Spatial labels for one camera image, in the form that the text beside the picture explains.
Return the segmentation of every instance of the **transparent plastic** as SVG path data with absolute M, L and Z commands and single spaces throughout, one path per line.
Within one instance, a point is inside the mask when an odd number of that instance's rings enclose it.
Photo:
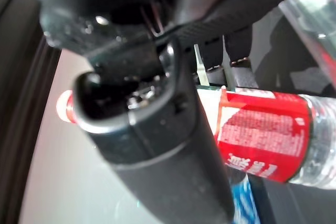
M 300 171 L 290 182 L 336 189 L 336 99 L 300 96 L 311 111 L 310 145 Z

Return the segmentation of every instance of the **soda bottle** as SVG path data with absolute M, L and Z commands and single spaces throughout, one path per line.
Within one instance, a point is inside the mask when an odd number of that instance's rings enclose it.
M 220 90 L 215 137 L 225 164 L 260 177 L 336 189 L 336 100 Z

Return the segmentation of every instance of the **blue label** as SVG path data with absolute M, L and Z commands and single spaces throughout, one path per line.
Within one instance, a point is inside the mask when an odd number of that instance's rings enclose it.
M 235 204 L 233 224 L 260 224 L 247 176 L 239 184 L 232 186 L 232 194 Z

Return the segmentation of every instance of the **red label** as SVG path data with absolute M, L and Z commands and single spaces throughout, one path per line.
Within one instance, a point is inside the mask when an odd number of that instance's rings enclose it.
M 286 182 L 306 154 L 309 124 L 307 103 L 298 95 L 223 89 L 216 139 L 226 165 Z

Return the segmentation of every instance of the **black handle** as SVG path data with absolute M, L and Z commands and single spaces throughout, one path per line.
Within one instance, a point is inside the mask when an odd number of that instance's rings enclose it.
M 73 91 L 77 122 L 125 185 L 164 223 L 229 223 L 234 206 L 224 165 L 179 54 L 176 42 L 161 53 L 166 73 L 160 93 L 136 109 L 115 98 L 114 91 L 128 97 L 131 87 L 92 87 L 97 84 L 90 83 L 91 74 L 82 75 Z M 149 85 L 156 90 L 155 83 Z M 99 104 L 108 95 L 114 102 L 102 109 Z

